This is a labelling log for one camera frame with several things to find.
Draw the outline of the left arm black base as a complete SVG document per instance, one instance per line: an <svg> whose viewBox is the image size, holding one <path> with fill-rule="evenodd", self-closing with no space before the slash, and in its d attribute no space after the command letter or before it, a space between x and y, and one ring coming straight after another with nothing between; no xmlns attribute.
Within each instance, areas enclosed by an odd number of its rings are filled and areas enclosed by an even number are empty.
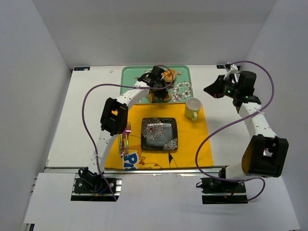
<svg viewBox="0 0 308 231"><path fill-rule="evenodd" d="M122 179L107 178L92 173L88 168L81 168L75 176L71 201L115 202L121 191Z"/></svg>

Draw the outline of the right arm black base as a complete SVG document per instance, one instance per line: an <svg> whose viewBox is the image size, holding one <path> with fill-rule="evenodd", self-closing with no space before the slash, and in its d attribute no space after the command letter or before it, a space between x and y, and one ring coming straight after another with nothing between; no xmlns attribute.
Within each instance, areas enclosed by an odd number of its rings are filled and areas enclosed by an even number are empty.
<svg viewBox="0 0 308 231"><path fill-rule="evenodd" d="M201 178L196 187L201 189L204 205L248 203L244 183Z"/></svg>

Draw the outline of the glazed ring donut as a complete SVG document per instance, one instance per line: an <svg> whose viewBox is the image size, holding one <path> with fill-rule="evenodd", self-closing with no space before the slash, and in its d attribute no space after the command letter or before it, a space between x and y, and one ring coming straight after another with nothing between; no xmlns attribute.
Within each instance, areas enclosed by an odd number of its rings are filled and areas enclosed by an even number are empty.
<svg viewBox="0 0 308 231"><path fill-rule="evenodd" d="M177 76L177 73L174 69L170 69L168 71L169 71L169 76L164 79L166 83L173 82Z"/></svg>

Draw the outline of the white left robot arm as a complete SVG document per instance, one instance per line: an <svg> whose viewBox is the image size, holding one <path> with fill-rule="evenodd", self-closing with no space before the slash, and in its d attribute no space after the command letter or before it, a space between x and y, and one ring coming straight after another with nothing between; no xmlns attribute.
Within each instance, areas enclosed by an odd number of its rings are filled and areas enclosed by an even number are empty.
<svg viewBox="0 0 308 231"><path fill-rule="evenodd" d="M92 87L86 93L82 103L81 116L84 128L94 145L94 153L90 163L87 167L80 169L78 175L84 183L94 190L98 190L103 181L107 182L103 175L105 163L115 139L126 129L129 109L151 91L158 98L163 98L167 95L168 85L163 77L166 70L169 70L169 68L164 65L155 65L151 72L142 74L133 86L105 83ZM109 97L105 101L100 119L100 136L98 141L95 142L86 125L84 110L89 94L96 88L104 86L121 87L128 90L116 98Z"/></svg>

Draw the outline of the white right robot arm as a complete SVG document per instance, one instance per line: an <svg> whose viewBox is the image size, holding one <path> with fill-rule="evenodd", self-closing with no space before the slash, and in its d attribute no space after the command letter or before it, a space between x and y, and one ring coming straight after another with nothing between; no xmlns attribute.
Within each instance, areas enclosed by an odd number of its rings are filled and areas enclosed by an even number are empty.
<svg viewBox="0 0 308 231"><path fill-rule="evenodd" d="M227 96L233 99L251 138L241 162L222 171L225 179L278 178L282 173L289 143L278 137L262 113L261 102L254 95L256 78L254 72L231 70L204 88L204 92L213 98Z"/></svg>

